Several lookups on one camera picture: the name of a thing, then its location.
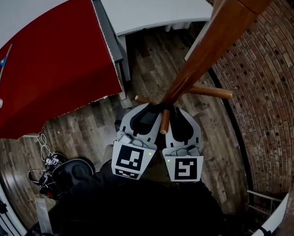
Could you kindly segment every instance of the red tablecloth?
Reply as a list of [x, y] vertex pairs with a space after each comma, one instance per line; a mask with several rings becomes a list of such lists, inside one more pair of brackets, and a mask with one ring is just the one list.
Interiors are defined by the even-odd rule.
[[70, 0], [41, 15], [0, 49], [0, 60], [10, 44], [0, 138], [39, 133], [48, 119], [121, 92], [91, 0]]

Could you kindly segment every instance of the white cable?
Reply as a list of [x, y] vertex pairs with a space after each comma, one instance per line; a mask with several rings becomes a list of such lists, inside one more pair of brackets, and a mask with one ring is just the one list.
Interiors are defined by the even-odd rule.
[[46, 150], [49, 152], [49, 156], [52, 156], [54, 154], [54, 152], [51, 152], [50, 147], [47, 146], [47, 137], [45, 136], [45, 134], [41, 133], [39, 137], [37, 137], [37, 140], [40, 144], [40, 154], [41, 154], [41, 159], [43, 162], [45, 162], [45, 160], [43, 159], [43, 155], [42, 155], [42, 150], [43, 148], [46, 148]]

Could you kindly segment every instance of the white desk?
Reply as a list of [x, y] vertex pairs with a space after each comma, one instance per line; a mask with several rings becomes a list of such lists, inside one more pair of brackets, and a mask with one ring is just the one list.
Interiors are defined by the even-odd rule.
[[125, 35], [145, 28], [209, 21], [212, 6], [205, 0], [101, 0], [123, 53], [125, 79], [130, 80]]

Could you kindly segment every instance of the wooden floor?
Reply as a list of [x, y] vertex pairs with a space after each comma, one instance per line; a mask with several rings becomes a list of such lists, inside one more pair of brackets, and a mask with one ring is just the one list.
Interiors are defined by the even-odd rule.
[[[136, 106], [136, 94], [155, 102], [161, 100], [184, 64], [183, 58], [194, 41], [191, 32], [177, 30], [167, 33], [164, 28], [155, 28], [127, 36], [132, 69], [132, 81], [126, 85], [127, 99], [120, 101], [117, 95], [110, 96], [49, 120], [42, 132], [46, 134], [50, 148], [61, 151], [68, 158], [86, 157], [99, 170], [105, 146], [116, 139], [116, 112], [120, 108]], [[198, 83], [212, 86], [207, 74]], [[203, 181], [225, 213], [244, 209], [248, 201], [244, 167], [222, 101], [189, 94], [176, 105], [191, 114], [201, 126]], [[2, 185], [28, 228], [37, 221], [34, 199], [39, 196], [37, 186], [27, 178], [31, 169], [43, 169], [36, 138], [0, 139]], [[55, 202], [48, 199], [47, 203], [50, 208]]]

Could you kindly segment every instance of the brick wall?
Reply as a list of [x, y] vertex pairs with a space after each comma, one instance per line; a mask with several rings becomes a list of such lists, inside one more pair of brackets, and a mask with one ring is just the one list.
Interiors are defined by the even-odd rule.
[[273, 0], [213, 69], [234, 91], [254, 190], [290, 193], [280, 235], [294, 235], [294, 0]]

